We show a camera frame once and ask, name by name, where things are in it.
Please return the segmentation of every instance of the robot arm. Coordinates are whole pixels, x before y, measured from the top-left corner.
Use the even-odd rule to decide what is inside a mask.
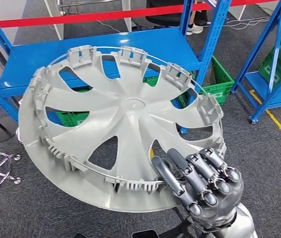
[[[198,233],[255,238],[251,216],[240,204],[244,184],[239,170],[229,167],[212,148],[186,158],[175,149],[168,155],[185,179],[177,179],[159,157],[153,157],[152,163],[188,211]]]

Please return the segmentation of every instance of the sneaker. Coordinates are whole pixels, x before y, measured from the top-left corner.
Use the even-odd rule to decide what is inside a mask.
[[[187,28],[187,35],[190,36],[192,34],[200,34],[202,31],[203,31],[202,26],[197,26],[197,25],[193,24],[192,28],[190,28],[190,27]]]

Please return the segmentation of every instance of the blue metal shelf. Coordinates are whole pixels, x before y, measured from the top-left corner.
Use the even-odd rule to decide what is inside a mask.
[[[0,95],[22,95],[36,69],[47,66],[69,48],[82,45],[136,47],[187,70],[196,70],[201,65],[178,27],[20,45],[11,49],[0,79]],[[153,76],[153,71],[152,75],[147,71],[145,76]],[[69,78],[68,82],[70,87],[82,86],[80,80]]]
[[[270,65],[270,82],[267,82],[262,78],[258,72],[247,73],[253,61],[259,52],[260,48],[264,43],[265,39],[277,26],[276,43],[273,50],[273,58]],[[252,49],[252,53],[246,61],[246,64],[242,68],[235,83],[231,89],[231,93],[235,93],[237,88],[240,89],[255,109],[252,115],[250,116],[252,123],[256,123],[259,116],[264,113],[266,109],[281,107],[281,80],[279,84],[273,88],[274,75],[277,65],[277,58],[281,43],[281,0],[276,5],[276,8],[272,13],[269,22],[265,26],[264,30],[258,38],[258,42]],[[254,99],[246,90],[242,81],[246,79],[255,93],[261,98],[262,104],[258,105]]]
[[[18,111],[11,105],[8,97],[22,95],[33,73],[39,67],[65,54],[68,49],[82,45],[91,46],[131,46],[143,49],[164,61],[178,64],[187,70],[196,70],[196,81],[202,84],[212,59],[230,0],[218,1],[214,9],[212,24],[203,48],[196,56],[185,36],[193,0],[184,0],[180,27],[148,31],[83,37],[63,41],[11,46],[0,28],[0,44],[8,55],[7,64],[0,79],[0,106],[8,115],[17,121]],[[104,66],[107,74],[115,75],[115,67]],[[153,76],[148,70],[145,77]],[[83,86],[82,82],[72,77],[65,79],[70,87]]]
[[[255,93],[260,97],[261,101],[264,101],[267,97],[267,92],[268,89],[268,83],[262,78],[258,72],[252,72],[246,74],[247,82],[249,82]],[[272,99],[267,109],[278,108],[281,107],[281,91],[278,93],[276,97]]]

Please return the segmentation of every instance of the red barrier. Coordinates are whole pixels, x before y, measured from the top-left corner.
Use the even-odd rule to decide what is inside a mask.
[[[274,0],[232,0],[230,6],[250,5],[255,3],[270,2]],[[206,3],[197,3],[193,6],[193,10],[209,10],[210,7]],[[0,27],[23,27],[23,26],[40,26],[53,24],[71,24],[89,21],[103,21],[115,20],[125,17],[144,17],[156,16],[171,13],[181,13],[183,11],[183,5],[162,6],[153,8],[134,9],[129,11],[108,11],[98,13],[86,13],[79,15],[69,16],[54,16],[54,17],[37,17],[25,19],[12,19],[0,21]]]

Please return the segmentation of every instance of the yellow floor tape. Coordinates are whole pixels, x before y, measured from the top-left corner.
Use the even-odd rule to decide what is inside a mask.
[[[259,98],[258,98],[258,96],[255,95],[255,91],[254,90],[250,90],[249,93],[254,98],[255,99],[258,103],[259,104],[262,104],[262,102],[261,102],[261,100]],[[281,130],[281,124],[275,118],[275,116],[273,116],[272,113],[270,113],[269,110],[265,110],[265,112],[269,115],[275,124],[277,125],[278,128],[279,128],[279,130]]]
[[[150,148],[150,156],[151,159],[154,156],[153,148]]]

